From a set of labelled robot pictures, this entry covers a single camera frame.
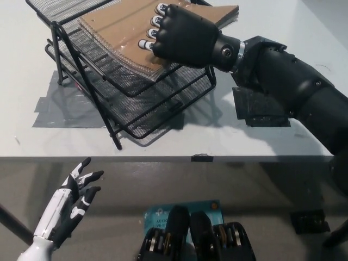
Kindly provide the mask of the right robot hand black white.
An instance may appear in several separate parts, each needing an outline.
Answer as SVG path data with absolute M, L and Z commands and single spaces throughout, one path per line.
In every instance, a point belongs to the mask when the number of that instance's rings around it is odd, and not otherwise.
M 193 68 L 213 66 L 234 73 L 242 61 L 245 43 L 222 34 L 208 19 L 175 4 L 159 3 L 146 34 L 155 39 L 139 40 L 138 47 L 164 60 Z

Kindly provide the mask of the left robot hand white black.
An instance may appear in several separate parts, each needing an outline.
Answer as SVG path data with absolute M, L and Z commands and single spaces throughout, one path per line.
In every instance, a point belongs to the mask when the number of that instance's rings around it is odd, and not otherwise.
M 54 192 L 34 231 L 35 237 L 52 241 L 59 248 L 71 236 L 101 190 L 89 184 L 100 179 L 103 171 L 82 174 L 90 162 L 87 157 L 79 163 Z

